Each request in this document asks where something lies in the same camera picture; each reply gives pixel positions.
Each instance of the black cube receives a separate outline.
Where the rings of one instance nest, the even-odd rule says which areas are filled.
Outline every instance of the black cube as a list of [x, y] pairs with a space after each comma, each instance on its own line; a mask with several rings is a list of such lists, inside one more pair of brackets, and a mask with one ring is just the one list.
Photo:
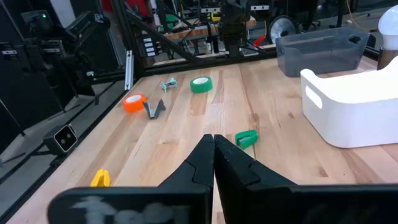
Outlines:
[[76, 144], [77, 136], [70, 125], [57, 126], [43, 137], [43, 142], [51, 154], [63, 155]]

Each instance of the white round object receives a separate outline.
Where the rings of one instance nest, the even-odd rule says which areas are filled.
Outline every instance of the white round object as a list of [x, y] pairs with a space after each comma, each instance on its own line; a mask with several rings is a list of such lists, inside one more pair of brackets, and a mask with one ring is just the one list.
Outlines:
[[133, 103], [141, 99], [141, 95], [133, 95], [126, 99], [126, 102]]
[[197, 78], [193, 81], [193, 83], [200, 85], [206, 83], [208, 80], [209, 80], [208, 78]]
[[398, 5], [387, 10], [379, 20], [385, 50], [398, 50]]
[[269, 35], [272, 43], [276, 43], [276, 39], [287, 35], [298, 34], [299, 28], [292, 18], [289, 16], [278, 16], [270, 24]]

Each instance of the white plastic bin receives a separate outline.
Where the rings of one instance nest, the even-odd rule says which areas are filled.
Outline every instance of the white plastic bin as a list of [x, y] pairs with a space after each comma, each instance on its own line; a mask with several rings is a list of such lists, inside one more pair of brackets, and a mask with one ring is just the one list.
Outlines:
[[386, 68], [333, 78], [301, 71], [303, 113], [329, 144], [398, 142], [398, 57]]

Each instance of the butcher block tabletop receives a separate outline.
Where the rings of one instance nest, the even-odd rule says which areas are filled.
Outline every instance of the butcher block tabletop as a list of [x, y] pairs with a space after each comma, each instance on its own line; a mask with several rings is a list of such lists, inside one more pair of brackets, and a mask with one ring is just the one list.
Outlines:
[[[354, 71], [375, 70], [363, 57]], [[209, 76], [213, 89], [193, 94], [190, 81]], [[178, 88], [165, 93], [161, 82]], [[300, 78], [286, 77], [277, 60], [204, 68], [141, 78], [125, 96], [143, 93], [166, 110], [149, 120], [145, 110], [126, 113], [121, 102], [104, 117], [8, 223], [47, 223], [47, 206], [58, 193], [90, 186], [98, 169], [112, 186], [156, 186], [189, 155], [204, 134], [256, 129], [258, 142], [245, 152], [297, 184], [398, 183], [398, 144], [340, 149], [327, 144], [302, 113]], [[224, 223], [215, 186], [213, 223]]]

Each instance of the clear plastic container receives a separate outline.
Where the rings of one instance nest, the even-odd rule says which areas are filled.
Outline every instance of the clear plastic container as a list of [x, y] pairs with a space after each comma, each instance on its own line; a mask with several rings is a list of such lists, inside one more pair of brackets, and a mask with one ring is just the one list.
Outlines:
[[335, 28], [276, 39], [279, 68], [288, 77], [299, 77], [304, 68], [315, 74], [357, 69], [369, 34]]

